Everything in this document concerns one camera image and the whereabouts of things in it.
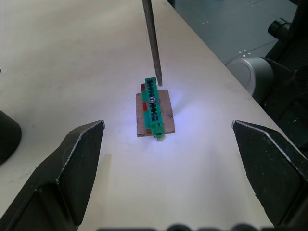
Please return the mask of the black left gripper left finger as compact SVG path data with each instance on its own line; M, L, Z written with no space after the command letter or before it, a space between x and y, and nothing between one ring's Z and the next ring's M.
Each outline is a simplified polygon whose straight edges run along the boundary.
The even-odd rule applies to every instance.
M2 231L76 231L96 177L105 129L98 120L69 132L34 170L0 219Z

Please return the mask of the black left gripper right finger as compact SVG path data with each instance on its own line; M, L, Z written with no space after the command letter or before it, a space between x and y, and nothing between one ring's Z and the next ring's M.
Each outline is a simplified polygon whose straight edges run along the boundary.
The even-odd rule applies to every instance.
M270 222L279 228L308 226L308 159L281 133L234 120L248 181Z

